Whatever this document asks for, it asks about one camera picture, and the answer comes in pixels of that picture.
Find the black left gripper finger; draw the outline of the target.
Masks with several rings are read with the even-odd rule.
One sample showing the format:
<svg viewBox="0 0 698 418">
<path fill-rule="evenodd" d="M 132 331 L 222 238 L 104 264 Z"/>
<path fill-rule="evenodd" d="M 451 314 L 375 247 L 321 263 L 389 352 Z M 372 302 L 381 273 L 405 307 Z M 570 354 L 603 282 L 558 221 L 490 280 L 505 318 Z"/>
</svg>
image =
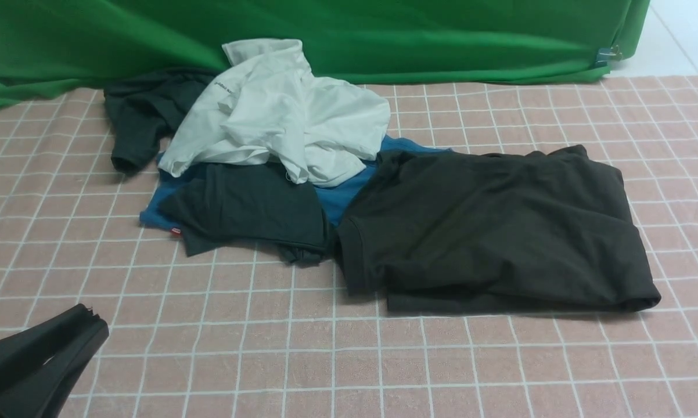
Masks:
<svg viewBox="0 0 698 418">
<path fill-rule="evenodd" d="M 66 401 L 97 352 L 97 315 L 78 304 L 0 339 L 0 401 Z"/>
<path fill-rule="evenodd" d="M 0 417 L 57 417 L 109 336 L 100 318 L 52 318 L 0 339 Z"/>
</svg>

